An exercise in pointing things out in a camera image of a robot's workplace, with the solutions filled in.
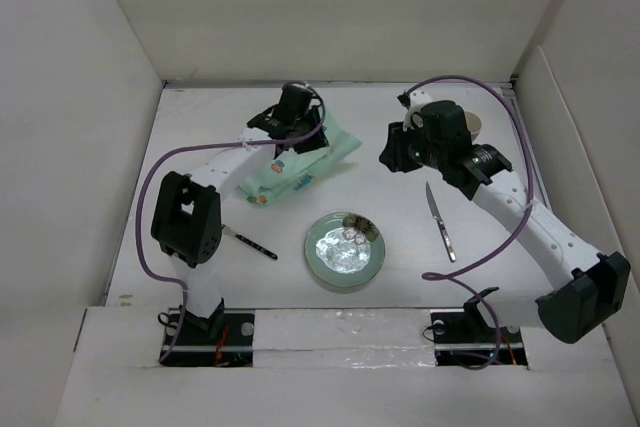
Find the green cartoon print cloth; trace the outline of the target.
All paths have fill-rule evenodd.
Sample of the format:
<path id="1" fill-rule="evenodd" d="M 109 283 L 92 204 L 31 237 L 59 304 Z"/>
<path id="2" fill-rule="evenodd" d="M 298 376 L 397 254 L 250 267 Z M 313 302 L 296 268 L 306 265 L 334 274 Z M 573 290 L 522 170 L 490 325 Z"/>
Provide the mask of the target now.
<path id="1" fill-rule="evenodd" d="M 293 149 L 283 151 L 242 182 L 237 192 L 249 203 L 261 206 L 284 201 L 328 176 L 362 145 L 330 112 L 326 114 L 323 133 L 329 142 L 327 147 L 302 154 Z"/>

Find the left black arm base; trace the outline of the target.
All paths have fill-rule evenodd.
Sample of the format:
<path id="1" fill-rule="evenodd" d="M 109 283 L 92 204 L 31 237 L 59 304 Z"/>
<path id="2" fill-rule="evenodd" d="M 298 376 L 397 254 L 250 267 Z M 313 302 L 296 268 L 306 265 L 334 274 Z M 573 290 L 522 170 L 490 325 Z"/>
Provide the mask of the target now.
<path id="1" fill-rule="evenodd" d="M 159 363 L 165 367 L 248 368 L 253 366 L 255 310 L 222 309 L 213 315 L 209 330 L 186 316 L 177 331 L 180 309 L 161 312 L 163 327 Z"/>

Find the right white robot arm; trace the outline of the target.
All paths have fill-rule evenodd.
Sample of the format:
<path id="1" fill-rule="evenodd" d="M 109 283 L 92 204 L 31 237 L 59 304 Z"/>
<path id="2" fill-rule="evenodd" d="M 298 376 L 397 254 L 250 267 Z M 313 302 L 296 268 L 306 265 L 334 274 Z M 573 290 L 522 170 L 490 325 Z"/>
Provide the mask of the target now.
<path id="1" fill-rule="evenodd" d="M 532 188 L 495 147 L 477 144 L 465 112 L 451 100 L 423 91 L 403 94 L 403 121 L 388 127 L 379 160 L 392 172 L 428 167 L 466 199 L 489 213 L 534 259 L 551 290 L 530 295 L 502 325 L 532 320 L 553 337 L 574 344 L 622 307 L 630 264 L 580 239 L 533 196 Z"/>

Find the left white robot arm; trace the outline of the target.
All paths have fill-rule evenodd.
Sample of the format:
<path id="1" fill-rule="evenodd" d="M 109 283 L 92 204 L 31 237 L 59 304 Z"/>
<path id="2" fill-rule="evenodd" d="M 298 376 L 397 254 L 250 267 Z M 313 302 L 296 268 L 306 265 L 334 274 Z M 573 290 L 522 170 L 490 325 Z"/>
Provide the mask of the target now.
<path id="1" fill-rule="evenodd" d="M 238 140 L 216 147 L 213 158 L 186 174 L 171 171 L 163 177 L 151 236 L 164 254 L 179 260 L 176 274 L 187 292 L 185 321 L 199 342 L 216 341 L 223 329 L 224 301 L 213 270 L 203 266 L 222 240 L 223 201 L 281 152 L 326 147 L 325 115 L 324 101 L 311 86 L 287 83 L 279 101 L 251 118 Z"/>

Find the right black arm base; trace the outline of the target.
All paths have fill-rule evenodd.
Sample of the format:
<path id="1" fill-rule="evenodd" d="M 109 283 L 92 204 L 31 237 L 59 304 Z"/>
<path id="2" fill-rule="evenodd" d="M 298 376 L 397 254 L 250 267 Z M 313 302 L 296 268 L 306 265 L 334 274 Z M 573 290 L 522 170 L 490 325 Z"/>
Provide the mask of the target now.
<path id="1" fill-rule="evenodd" d="M 460 306 L 428 312 L 422 337 L 433 347 L 436 366 L 528 366 L 521 327 L 535 320 L 535 310 L 524 296 L 491 287 Z"/>

